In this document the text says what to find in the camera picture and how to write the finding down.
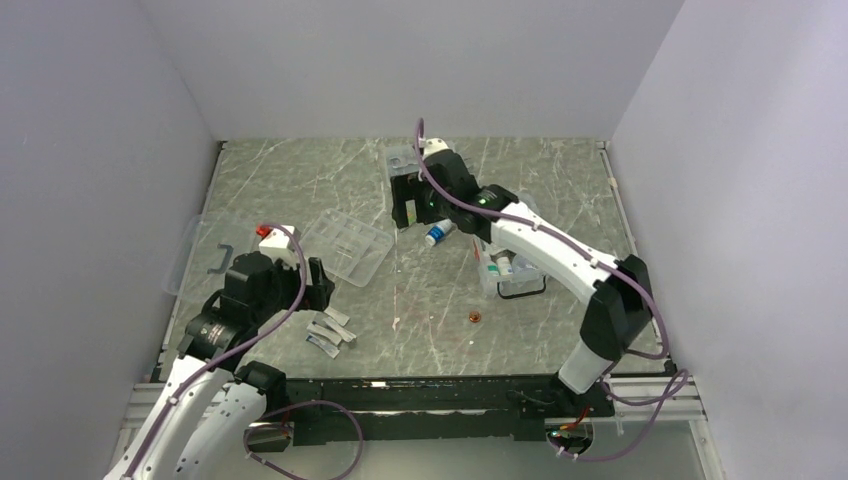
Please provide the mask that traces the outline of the white bottle blue label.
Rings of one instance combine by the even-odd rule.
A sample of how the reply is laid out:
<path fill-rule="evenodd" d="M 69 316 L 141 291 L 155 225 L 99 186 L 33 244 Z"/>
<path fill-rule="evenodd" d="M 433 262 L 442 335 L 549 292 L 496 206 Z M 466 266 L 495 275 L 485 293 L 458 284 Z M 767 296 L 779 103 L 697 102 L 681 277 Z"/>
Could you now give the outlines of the white bottle blue label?
<path fill-rule="evenodd" d="M 438 245 L 451 233 L 454 228 L 455 224 L 449 219 L 444 219 L 434 223 L 425 234 L 424 241 L 426 245 L 429 247 Z"/>

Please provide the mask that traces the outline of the clear first aid box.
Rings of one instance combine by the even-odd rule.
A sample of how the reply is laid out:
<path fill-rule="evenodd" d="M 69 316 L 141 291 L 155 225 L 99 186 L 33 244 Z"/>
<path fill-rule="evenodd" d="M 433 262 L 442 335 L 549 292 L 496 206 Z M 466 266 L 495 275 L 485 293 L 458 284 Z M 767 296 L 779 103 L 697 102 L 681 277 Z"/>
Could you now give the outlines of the clear first aid box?
<path fill-rule="evenodd" d="M 511 300 L 522 297 L 540 295 L 547 289 L 547 275 L 530 260 L 511 250 L 503 249 L 486 243 L 477 237 L 472 238 L 473 252 L 478 262 L 478 275 L 482 294 L 486 298 Z M 510 276 L 488 278 L 482 271 L 482 261 L 495 260 L 508 254 L 513 267 Z"/>

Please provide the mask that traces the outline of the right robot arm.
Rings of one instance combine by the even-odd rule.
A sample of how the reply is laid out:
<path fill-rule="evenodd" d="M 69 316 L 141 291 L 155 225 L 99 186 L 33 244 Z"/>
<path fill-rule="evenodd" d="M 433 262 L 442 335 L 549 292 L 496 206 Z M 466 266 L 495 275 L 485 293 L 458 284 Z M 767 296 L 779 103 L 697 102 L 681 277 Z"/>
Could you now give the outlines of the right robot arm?
<path fill-rule="evenodd" d="M 449 220 L 461 232 L 529 260 L 585 305 L 577 344 L 550 391 L 557 411 L 578 413 L 589 402 L 589 389 L 628 353 L 654 318 L 645 262 L 590 248 L 542 219 L 509 190 L 479 185 L 462 157 L 449 148 L 426 147 L 420 153 L 415 171 L 389 176 L 397 228 Z"/>

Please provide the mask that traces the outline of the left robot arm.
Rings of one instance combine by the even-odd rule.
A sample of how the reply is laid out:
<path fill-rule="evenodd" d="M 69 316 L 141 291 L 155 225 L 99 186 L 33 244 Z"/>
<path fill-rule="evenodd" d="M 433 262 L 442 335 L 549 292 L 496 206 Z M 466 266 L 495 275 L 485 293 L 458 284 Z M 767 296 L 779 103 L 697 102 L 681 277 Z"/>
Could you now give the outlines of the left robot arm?
<path fill-rule="evenodd" d="M 233 260 L 223 285 L 185 328 L 163 390 L 109 479 L 208 479 L 259 418 L 289 403 L 285 374 L 241 362 L 278 313 L 328 307 L 334 283 L 316 257 L 286 263 L 258 251 Z"/>

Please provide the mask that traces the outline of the clear screw box blue latches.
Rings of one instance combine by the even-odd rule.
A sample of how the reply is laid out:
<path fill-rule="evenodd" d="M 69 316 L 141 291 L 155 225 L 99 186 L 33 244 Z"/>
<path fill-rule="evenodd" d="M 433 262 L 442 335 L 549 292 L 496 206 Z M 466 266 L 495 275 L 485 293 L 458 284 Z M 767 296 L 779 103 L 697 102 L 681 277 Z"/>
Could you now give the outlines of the clear screw box blue latches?
<path fill-rule="evenodd" d="M 468 181 L 473 182 L 473 176 L 463 158 L 455 151 L 449 141 L 446 142 L 452 148 L 451 151 L 439 152 L 424 160 L 430 176 L 445 190 L 459 188 L 460 184 Z M 385 148 L 389 183 L 393 176 L 414 173 L 418 175 L 416 194 L 429 186 L 426 175 L 421 173 L 418 162 L 419 157 L 422 157 L 420 148 L 421 145 L 416 147 L 412 144 Z"/>

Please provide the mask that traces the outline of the white sachet top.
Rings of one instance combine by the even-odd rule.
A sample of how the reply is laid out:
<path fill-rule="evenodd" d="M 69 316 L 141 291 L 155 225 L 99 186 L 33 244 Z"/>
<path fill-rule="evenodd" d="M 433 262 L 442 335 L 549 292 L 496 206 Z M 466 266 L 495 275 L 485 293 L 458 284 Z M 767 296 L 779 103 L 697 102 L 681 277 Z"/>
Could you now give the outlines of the white sachet top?
<path fill-rule="evenodd" d="M 328 306 L 324 310 L 324 313 L 329 318 L 333 319 L 336 323 L 338 323 L 340 326 L 346 326 L 350 321 L 350 317 L 347 314 L 344 314 L 331 306 Z"/>

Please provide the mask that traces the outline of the blue printed sachet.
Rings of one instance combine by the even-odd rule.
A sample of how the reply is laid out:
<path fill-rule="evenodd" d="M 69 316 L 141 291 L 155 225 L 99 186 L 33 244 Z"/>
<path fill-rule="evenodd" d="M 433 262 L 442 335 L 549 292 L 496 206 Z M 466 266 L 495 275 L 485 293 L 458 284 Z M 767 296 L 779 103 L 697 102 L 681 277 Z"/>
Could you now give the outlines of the blue printed sachet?
<path fill-rule="evenodd" d="M 309 334 L 306 341 L 320 348 L 330 358 L 335 359 L 340 353 L 339 348 L 324 337 Z"/>

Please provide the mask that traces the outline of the clear divided organizer tray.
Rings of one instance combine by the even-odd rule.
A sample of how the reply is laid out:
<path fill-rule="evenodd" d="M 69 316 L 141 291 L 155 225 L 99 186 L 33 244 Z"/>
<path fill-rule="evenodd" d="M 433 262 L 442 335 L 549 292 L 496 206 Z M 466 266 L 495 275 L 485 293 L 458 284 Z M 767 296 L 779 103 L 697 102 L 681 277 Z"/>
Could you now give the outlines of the clear divided organizer tray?
<path fill-rule="evenodd" d="M 356 287 L 369 284 L 394 246 L 393 236 L 335 209 L 324 210 L 303 234 L 307 257 L 326 272 Z"/>

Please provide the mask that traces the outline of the black base frame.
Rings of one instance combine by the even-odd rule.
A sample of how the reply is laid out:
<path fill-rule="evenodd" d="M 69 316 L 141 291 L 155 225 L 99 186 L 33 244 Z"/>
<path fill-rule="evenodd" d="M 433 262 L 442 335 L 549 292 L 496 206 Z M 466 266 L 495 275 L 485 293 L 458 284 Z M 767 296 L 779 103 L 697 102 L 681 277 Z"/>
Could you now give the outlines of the black base frame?
<path fill-rule="evenodd" d="M 600 387 L 567 390 L 552 375 L 258 380 L 260 406 L 249 443 L 270 450 L 329 442 L 509 437 L 540 441 L 560 424 L 583 426 L 614 413 Z"/>

